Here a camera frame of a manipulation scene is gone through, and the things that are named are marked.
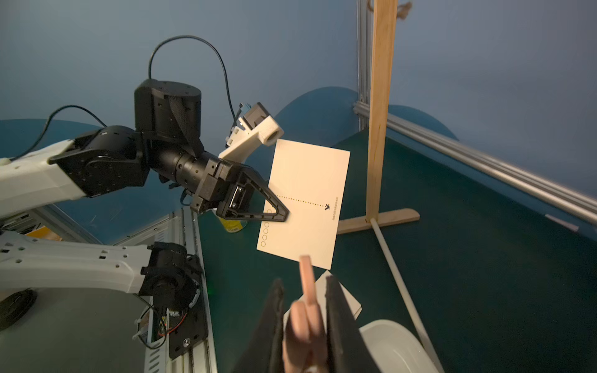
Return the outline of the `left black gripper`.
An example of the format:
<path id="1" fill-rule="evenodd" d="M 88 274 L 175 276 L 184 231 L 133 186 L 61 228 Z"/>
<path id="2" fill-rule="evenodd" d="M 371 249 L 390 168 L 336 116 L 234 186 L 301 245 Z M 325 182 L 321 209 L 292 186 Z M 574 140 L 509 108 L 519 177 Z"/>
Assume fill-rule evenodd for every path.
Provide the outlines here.
<path id="1" fill-rule="evenodd" d="M 216 210 L 225 220 L 285 222 L 289 209 L 255 169 L 214 157 L 190 166 L 191 209 Z"/>

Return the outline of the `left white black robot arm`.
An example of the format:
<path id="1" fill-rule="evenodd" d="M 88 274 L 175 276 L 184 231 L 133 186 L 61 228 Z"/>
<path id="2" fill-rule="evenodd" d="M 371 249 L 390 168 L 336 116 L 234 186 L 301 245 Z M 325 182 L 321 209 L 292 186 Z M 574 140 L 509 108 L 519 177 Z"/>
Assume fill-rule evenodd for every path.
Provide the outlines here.
<path id="1" fill-rule="evenodd" d="M 1 161 L 1 214 L 140 187 L 150 172 L 181 187 L 191 210 L 221 219 L 284 222 L 289 210 L 261 175 L 245 165 L 282 131 L 260 104 L 233 123 L 244 138 L 221 155 L 201 142 L 201 91 L 148 77 L 135 90 L 135 127 L 102 125 L 71 140 Z M 180 245 L 118 248 L 1 234 L 3 288 L 105 288 L 151 297 L 150 309 L 187 315 L 201 295 L 202 268 Z"/>

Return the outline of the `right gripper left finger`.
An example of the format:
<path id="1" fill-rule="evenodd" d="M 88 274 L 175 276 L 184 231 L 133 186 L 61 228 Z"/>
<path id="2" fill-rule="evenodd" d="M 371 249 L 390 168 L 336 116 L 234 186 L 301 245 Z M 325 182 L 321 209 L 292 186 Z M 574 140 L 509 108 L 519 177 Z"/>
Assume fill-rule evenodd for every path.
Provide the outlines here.
<path id="1" fill-rule="evenodd" d="M 274 280 L 253 336 L 233 372 L 283 372 L 283 302 L 281 279 Z"/>

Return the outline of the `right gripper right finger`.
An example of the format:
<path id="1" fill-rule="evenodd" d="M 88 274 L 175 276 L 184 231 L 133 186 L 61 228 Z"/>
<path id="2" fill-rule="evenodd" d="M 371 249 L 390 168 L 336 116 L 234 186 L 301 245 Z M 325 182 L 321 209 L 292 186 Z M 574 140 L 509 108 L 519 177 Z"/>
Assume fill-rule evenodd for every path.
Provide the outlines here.
<path id="1" fill-rule="evenodd" d="M 380 372 L 333 276 L 326 279 L 326 327 L 329 372 Z"/>

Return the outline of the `pink clothespin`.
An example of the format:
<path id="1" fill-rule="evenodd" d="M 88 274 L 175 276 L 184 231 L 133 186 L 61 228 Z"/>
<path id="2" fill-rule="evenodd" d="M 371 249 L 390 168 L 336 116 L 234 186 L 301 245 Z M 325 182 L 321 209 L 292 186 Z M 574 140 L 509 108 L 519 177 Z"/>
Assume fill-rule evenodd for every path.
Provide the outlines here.
<path id="1" fill-rule="evenodd" d="M 299 258 L 303 299 L 292 303 L 285 326 L 283 362 L 286 372 L 328 372 L 323 315 L 309 256 Z"/>

